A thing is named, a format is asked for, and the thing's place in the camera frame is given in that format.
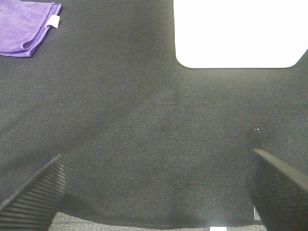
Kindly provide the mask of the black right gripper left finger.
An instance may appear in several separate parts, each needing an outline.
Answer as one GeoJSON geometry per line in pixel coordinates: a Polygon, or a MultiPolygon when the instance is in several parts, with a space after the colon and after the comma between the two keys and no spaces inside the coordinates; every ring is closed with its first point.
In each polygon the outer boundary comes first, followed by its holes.
{"type": "Polygon", "coordinates": [[[0,188],[2,231],[47,231],[65,195],[60,155],[49,157],[0,188]]]}

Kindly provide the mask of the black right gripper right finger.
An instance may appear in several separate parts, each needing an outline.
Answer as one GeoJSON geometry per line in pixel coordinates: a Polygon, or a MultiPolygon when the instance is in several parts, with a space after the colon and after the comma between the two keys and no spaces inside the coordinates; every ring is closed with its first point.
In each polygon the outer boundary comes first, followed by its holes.
{"type": "Polygon", "coordinates": [[[247,134],[247,146],[246,187],[264,226],[269,231],[306,231],[307,175],[264,151],[258,129],[247,134]]]}

